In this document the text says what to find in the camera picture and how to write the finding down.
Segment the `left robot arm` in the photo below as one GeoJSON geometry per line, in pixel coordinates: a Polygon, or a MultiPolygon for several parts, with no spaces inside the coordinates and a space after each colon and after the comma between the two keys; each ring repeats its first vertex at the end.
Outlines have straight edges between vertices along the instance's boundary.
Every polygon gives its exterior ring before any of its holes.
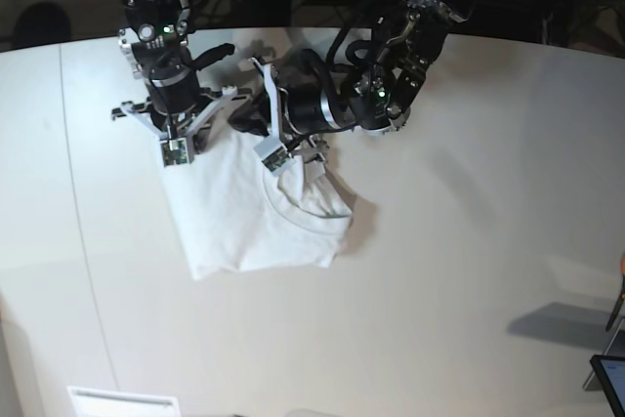
{"type": "Polygon", "coordinates": [[[326,55],[299,51],[310,81],[279,89],[284,133],[303,139],[402,127],[446,37],[478,1],[359,0],[326,55]]]}

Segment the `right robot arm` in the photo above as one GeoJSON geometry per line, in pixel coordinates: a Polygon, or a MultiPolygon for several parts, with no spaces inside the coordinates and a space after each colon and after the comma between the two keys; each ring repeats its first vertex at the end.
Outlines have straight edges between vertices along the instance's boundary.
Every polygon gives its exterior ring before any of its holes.
{"type": "Polygon", "coordinates": [[[234,53],[224,43],[197,58],[188,48],[194,27],[191,0],[120,0],[127,25],[118,43],[148,100],[132,109],[148,113],[157,129],[176,135],[182,123],[209,103],[197,73],[234,53]]]}

